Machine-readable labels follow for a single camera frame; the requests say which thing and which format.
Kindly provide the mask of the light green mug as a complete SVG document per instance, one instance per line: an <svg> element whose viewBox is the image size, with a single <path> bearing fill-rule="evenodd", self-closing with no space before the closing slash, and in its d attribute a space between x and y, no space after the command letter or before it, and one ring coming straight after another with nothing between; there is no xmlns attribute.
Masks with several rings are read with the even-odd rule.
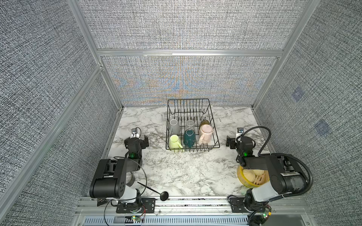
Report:
<svg viewBox="0 0 362 226"><path fill-rule="evenodd" d="M169 148L170 149L183 149L181 140L178 135L172 135L169 138Z"/></svg>

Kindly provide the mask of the pink purple mug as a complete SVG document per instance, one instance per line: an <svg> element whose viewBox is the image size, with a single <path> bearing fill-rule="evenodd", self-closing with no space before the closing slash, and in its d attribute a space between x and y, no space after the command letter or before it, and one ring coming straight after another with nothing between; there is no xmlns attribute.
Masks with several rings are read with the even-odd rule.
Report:
<svg viewBox="0 0 362 226"><path fill-rule="evenodd" d="M199 129L198 144L199 145L208 144L213 137L213 132L214 132L214 130L210 125L208 125L208 124L202 125Z"/></svg>

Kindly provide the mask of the white ceramic mug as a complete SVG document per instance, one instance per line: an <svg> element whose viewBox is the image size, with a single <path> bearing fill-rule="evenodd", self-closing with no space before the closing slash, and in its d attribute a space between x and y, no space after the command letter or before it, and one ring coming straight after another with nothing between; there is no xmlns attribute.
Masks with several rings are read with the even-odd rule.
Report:
<svg viewBox="0 0 362 226"><path fill-rule="evenodd" d="M180 135L181 133L181 126L177 119L171 119L169 122L169 135Z"/></svg>

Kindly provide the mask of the amber glass cup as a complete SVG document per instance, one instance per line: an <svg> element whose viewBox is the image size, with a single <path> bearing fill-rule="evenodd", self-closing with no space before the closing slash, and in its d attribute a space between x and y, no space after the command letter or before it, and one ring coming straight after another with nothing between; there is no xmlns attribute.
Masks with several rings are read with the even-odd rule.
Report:
<svg viewBox="0 0 362 226"><path fill-rule="evenodd" d="M200 123L200 125L199 125L199 129L201 129L201 127L203 126L203 125L209 125L209 120L206 120L206 119L204 119L201 123Z"/></svg>

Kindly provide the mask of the dark green mug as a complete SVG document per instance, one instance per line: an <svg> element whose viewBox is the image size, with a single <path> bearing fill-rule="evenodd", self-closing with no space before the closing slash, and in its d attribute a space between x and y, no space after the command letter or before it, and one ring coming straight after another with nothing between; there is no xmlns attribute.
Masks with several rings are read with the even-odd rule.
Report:
<svg viewBox="0 0 362 226"><path fill-rule="evenodd" d="M184 136L183 136L183 144L187 147L187 148L192 148L193 145L196 142L196 134L195 131L192 129L187 129L184 132Z"/></svg>

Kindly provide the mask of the clear glass cup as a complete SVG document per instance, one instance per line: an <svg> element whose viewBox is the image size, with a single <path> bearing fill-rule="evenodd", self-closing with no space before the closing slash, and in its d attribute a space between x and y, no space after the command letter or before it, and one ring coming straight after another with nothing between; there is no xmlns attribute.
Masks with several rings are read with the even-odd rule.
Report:
<svg viewBox="0 0 362 226"><path fill-rule="evenodd" d="M195 132L195 122L193 120L187 120L185 122L185 130L192 130Z"/></svg>

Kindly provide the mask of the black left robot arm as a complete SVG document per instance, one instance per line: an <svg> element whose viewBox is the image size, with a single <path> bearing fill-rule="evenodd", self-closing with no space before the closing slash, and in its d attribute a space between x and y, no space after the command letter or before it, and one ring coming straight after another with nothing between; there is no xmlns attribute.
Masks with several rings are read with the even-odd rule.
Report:
<svg viewBox="0 0 362 226"><path fill-rule="evenodd" d="M126 157L101 159L90 184L89 194L101 206L109 201L117 201L117 213L140 213L141 192L131 188L126 182L126 174L141 169L142 150L149 146L149 138L129 137L125 141L128 149Z"/></svg>

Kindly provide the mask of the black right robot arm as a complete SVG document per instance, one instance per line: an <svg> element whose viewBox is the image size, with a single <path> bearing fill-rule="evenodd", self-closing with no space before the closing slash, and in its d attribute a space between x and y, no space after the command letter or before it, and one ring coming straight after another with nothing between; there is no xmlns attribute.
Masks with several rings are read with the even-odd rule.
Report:
<svg viewBox="0 0 362 226"><path fill-rule="evenodd" d="M246 136L252 130L265 129L268 137L257 153L253 154L256 142ZM270 141L272 132L265 126L252 127L236 137L227 137L226 146L238 153L236 162L243 169L265 170L269 181L255 188L250 188L244 197L247 211L259 211L268 203L286 197L300 196L307 193L313 185L314 178L307 165L297 157L286 153L266 153L262 151Z"/></svg>

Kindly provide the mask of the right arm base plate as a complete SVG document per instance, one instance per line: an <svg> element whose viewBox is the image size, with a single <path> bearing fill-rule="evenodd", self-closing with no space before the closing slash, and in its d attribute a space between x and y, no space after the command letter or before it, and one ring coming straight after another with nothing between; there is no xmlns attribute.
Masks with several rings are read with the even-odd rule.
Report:
<svg viewBox="0 0 362 226"><path fill-rule="evenodd" d="M231 196L227 198L227 201L232 209L232 213L252 213L244 205L243 197Z"/></svg>

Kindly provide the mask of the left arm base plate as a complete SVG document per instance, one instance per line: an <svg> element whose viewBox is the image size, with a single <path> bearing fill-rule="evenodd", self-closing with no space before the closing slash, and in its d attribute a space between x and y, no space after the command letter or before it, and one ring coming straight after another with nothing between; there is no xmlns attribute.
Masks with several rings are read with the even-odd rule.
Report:
<svg viewBox="0 0 362 226"><path fill-rule="evenodd" d="M136 202L118 201L116 213L118 214L143 214L154 213L156 205L155 198L138 198Z"/></svg>

